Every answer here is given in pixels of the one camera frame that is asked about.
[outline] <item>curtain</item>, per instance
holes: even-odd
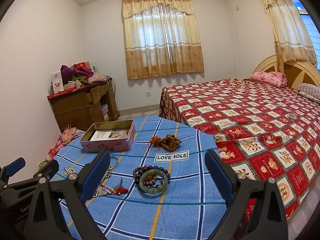
[[[310,36],[292,0],[261,0],[273,27],[278,71],[284,63],[307,60],[316,67],[317,59]]]
[[[179,73],[204,71],[202,50],[195,15],[165,6],[171,64]]]
[[[123,0],[128,79],[204,71],[191,0]]]

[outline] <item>double bed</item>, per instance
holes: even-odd
[[[267,58],[255,72],[275,71],[275,65],[275,56]],[[221,159],[235,172],[263,181],[274,177],[289,239],[296,239],[319,218],[320,105],[293,88],[302,82],[320,86],[320,74],[308,62],[286,64],[285,74],[286,88],[239,79],[164,88],[160,116],[215,135]],[[253,206],[248,204],[243,226]]]

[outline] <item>wooden headboard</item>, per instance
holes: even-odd
[[[276,71],[277,59],[276,55],[266,58],[254,70],[255,72],[271,72]],[[300,83],[309,83],[320,87],[320,73],[308,61],[287,62],[284,65],[284,74],[288,79],[288,87],[293,89]]]

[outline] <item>tiled floor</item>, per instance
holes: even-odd
[[[128,119],[132,119],[132,118],[149,116],[149,115],[156,115],[156,116],[158,116],[158,115],[159,115],[159,110],[149,111],[149,112],[142,112],[142,113],[136,113],[136,114],[122,115],[122,116],[119,116],[118,120],[128,120]]]

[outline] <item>metal tin box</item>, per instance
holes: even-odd
[[[90,141],[91,137],[97,130],[120,130],[129,129],[126,138],[114,138],[108,140]],[[80,140],[80,144],[85,152],[98,152],[107,150],[110,152],[129,151],[132,147],[135,133],[133,120],[97,122],[90,126],[85,135]]]

